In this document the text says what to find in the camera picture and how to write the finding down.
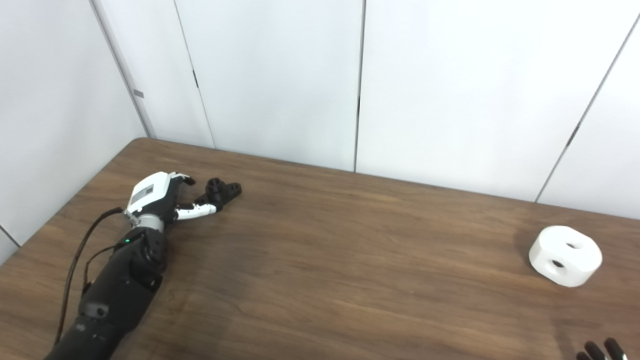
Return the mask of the white and black left hand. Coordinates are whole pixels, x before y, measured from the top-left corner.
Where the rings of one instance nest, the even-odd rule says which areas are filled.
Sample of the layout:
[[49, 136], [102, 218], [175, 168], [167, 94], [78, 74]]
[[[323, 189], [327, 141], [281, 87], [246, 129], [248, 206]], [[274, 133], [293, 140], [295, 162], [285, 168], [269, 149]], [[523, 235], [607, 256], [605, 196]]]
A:
[[194, 178], [180, 172], [156, 172], [138, 182], [125, 208], [125, 214], [138, 221], [144, 215], [153, 215], [164, 224], [191, 220], [219, 212], [212, 203], [179, 203], [182, 184], [192, 186]]

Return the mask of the white and black right hand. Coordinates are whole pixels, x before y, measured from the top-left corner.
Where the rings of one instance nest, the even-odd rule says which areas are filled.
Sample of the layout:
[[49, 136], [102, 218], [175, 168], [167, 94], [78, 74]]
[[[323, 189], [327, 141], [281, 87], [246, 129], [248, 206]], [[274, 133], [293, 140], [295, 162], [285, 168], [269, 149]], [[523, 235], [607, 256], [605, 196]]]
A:
[[602, 349], [594, 341], [586, 341], [583, 350], [576, 353], [576, 360], [628, 360], [627, 352], [624, 351], [617, 339], [608, 337], [603, 343]]

